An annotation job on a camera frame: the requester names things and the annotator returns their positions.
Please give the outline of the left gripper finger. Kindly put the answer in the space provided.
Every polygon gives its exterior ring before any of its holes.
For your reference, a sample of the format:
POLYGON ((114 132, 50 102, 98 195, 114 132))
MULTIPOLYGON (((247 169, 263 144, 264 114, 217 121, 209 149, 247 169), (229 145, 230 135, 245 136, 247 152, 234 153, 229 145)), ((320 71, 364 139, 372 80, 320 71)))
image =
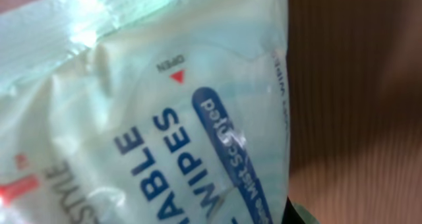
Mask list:
POLYGON ((304 220, 293 207, 293 204, 291 203, 289 198, 286 201, 286 206, 281 224, 305 224, 304 220))

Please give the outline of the teal wet wipes pack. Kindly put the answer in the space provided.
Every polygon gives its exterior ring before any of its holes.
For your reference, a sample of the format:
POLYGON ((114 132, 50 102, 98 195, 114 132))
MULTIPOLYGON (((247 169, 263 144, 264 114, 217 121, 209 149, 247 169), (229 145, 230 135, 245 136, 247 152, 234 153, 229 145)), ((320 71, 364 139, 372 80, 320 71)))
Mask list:
POLYGON ((280 223, 288 0, 1 15, 2 223, 280 223))

